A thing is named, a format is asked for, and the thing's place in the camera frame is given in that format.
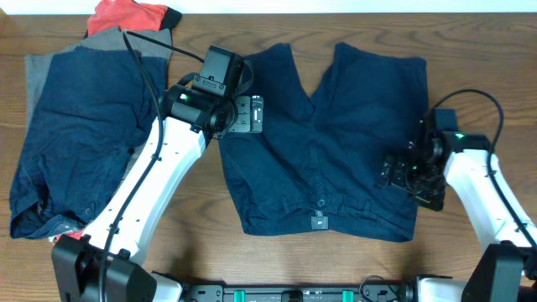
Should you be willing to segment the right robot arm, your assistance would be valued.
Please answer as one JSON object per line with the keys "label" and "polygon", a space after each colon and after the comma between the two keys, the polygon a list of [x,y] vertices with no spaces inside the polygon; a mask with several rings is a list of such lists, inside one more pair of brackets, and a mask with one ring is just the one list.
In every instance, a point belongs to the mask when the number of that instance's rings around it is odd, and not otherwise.
{"label": "right robot arm", "polygon": [[399,287],[398,301],[534,301],[536,225],[511,191],[487,137],[463,133],[452,109],[435,108],[406,153],[387,156],[376,185],[441,211],[446,187],[460,199],[483,254],[466,282],[422,275]]}

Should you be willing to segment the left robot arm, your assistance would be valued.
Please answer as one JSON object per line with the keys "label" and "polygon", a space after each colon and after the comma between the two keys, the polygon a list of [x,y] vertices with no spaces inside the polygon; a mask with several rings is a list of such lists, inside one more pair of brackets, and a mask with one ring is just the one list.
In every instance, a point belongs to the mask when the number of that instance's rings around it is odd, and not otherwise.
{"label": "left robot arm", "polygon": [[180,300],[181,283],[143,263],[172,195],[212,138],[262,131],[263,98],[244,93],[252,83],[250,61],[211,46],[200,72],[164,92],[149,138],[113,198],[80,238],[63,235],[52,250],[61,300]]}

